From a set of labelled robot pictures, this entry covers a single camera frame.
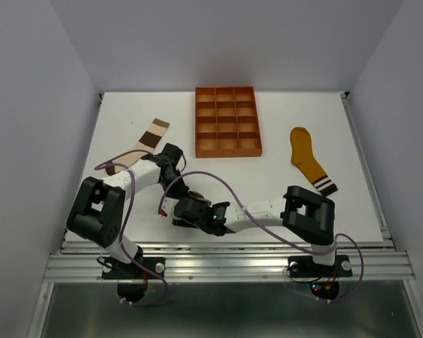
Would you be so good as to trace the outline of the tan sock with red cuff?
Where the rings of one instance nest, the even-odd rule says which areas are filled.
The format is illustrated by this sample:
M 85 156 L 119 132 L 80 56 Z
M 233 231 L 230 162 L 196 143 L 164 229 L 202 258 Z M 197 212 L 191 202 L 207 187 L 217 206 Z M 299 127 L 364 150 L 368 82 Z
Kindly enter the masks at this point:
M 196 191 L 190 190 L 188 192 L 188 195 L 194 199 L 197 199 L 198 201 L 204 202 L 206 205 L 211 206 L 211 201 L 206 199 L 202 194 Z

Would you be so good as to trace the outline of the mustard yellow sock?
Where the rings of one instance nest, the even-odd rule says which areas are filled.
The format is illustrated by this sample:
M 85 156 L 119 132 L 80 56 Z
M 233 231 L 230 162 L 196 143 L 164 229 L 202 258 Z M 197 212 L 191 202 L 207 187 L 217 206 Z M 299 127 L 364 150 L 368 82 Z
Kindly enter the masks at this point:
M 290 162 L 322 196 L 329 196 L 338 191 L 336 184 L 314 157 L 312 138 L 307 129 L 294 127 L 290 132 L 290 145 Z

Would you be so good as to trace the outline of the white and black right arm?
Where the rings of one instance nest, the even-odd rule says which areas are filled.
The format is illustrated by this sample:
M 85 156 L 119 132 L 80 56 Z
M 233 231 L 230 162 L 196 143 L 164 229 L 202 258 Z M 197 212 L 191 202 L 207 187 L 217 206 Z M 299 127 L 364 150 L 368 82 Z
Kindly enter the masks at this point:
M 183 197 L 173 207 L 172 223 L 199 229 L 217 237 L 257 227 L 284 227 L 311 245 L 311 269 L 325 275 L 336 266 L 334 239 L 335 203 L 299 186 L 289 186 L 275 199 L 239 205 L 209 204 L 193 196 Z

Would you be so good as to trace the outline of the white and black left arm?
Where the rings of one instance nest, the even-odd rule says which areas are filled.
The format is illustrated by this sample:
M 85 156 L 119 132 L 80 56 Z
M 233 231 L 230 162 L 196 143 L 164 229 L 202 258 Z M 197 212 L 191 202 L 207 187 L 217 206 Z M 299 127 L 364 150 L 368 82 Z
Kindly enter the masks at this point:
M 85 178 L 78 190 L 67 219 L 67 229 L 83 239 L 101 247 L 114 260 L 126 277 L 136 277 L 142 272 L 141 248 L 123 233 L 135 195 L 152 185 L 166 189 L 173 184 L 168 197 L 179 200 L 188 195 L 180 177 L 178 163 L 173 160 L 147 157 L 130 167 L 123 166 L 121 172 L 103 180 Z M 129 201 L 129 209 L 124 211 Z

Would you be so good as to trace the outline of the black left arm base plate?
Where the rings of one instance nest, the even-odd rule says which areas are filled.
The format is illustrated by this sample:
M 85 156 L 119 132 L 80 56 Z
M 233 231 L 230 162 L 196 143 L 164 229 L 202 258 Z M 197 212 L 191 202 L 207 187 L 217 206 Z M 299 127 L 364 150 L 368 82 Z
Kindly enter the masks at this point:
M 156 280 L 157 277 L 141 270 L 135 264 L 125 264 L 112 257 L 99 257 L 103 280 Z M 163 257 L 144 257 L 141 264 L 148 270 L 164 276 L 166 259 Z

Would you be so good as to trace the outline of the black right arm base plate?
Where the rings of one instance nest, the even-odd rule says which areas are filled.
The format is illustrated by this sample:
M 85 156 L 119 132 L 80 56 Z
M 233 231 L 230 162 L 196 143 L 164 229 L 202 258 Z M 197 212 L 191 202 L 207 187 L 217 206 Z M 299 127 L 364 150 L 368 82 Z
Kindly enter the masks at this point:
M 333 265 L 317 264 L 312 256 L 289 257 L 288 271 L 293 279 L 353 276 L 350 260 L 346 255 L 337 255 Z

